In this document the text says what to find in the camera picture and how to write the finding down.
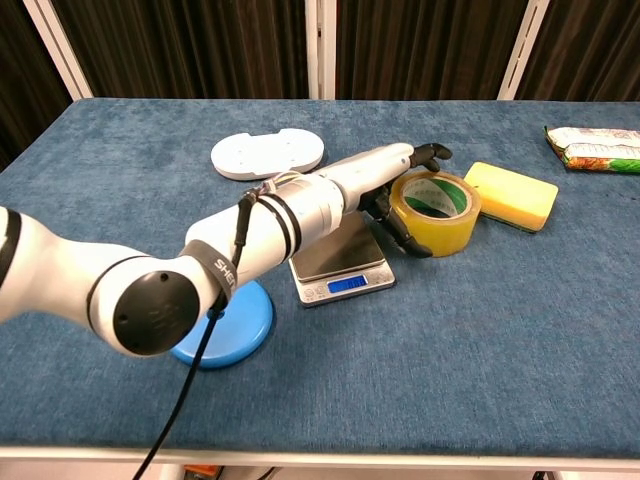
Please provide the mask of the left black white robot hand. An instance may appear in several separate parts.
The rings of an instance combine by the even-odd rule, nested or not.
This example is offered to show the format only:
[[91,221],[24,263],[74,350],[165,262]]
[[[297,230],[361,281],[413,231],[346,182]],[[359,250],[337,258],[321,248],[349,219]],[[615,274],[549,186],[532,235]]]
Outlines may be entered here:
[[318,170],[317,174],[337,185],[344,199],[344,213],[368,213],[405,253],[416,258],[430,258],[432,251],[418,243],[393,210],[391,186],[408,170],[419,166],[437,173],[440,171],[439,162],[451,157],[452,151],[439,143],[417,147],[393,143],[332,163]]

